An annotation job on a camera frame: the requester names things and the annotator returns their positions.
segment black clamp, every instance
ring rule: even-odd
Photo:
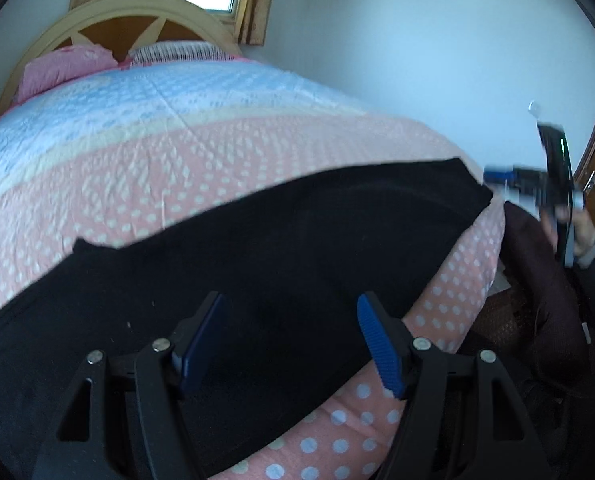
[[[177,399],[195,391],[223,326],[225,297],[211,292],[170,338],[137,354],[108,359],[94,350],[82,362],[42,444],[33,480],[126,480],[136,477],[124,393],[135,391],[154,480],[205,480]]]
[[[373,292],[359,298],[357,316],[385,388],[407,399],[376,480],[549,478],[526,407],[493,351],[449,354],[426,338],[414,338]],[[459,406],[450,458],[436,470],[447,392],[459,393]]]

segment wooden headboard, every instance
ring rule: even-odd
[[[123,61],[132,48],[169,40],[209,41],[242,56],[218,19],[185,0],[94,0],[72,10],[26,51],[4,87],[0,116],[11,105],[24,67],[43,54],[72,44],[97,43]]]

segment door handle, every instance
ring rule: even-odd
[[[584,186],[584,194],[588,195],[591,191],[595,189],[595,171],[591,173],[591,176],[587,180],[586,185]]]

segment black blanket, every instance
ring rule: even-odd
[[[0,457],[29,478],[85,355],[168,336],[210,290],[233,306],[198,394],[182,407],[207,474],[295,425],[369,361],[356,300],[402,317],[489,203],[461,161],[307,176],[120,250],[74,253],[0,311]]]

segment pink pillow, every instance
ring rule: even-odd
[[[117,68],[113,52],[100,45],[73,45],[49,52],[24,67],[17,104],[79,77]]]

